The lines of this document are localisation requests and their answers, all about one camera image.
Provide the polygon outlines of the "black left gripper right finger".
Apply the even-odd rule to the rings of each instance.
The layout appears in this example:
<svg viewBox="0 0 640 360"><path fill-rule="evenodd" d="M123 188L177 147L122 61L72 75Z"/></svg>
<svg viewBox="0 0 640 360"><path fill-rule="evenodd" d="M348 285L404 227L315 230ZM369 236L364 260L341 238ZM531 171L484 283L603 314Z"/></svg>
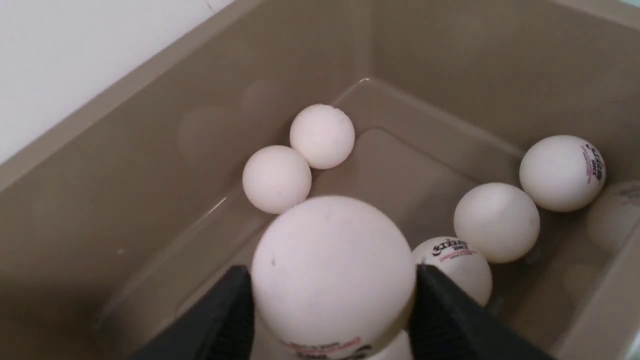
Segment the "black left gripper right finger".
<svg viewBox="0 0 640 360"><path fill-rule="evenodd" d="M416 295L408 333L416 360L553 358L503 326L432 265L416 265Z"/></svg>

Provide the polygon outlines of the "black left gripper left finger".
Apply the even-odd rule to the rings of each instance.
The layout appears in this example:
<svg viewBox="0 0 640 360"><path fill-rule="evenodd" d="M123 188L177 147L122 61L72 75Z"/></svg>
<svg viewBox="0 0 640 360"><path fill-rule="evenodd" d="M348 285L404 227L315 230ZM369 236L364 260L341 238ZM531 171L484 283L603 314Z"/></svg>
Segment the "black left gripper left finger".
<svg viewBox="0 0 640 360"><path fill-rule="evenodd" d="M131 360L249 360L255 339L250 272L233 265Z"/></svg>

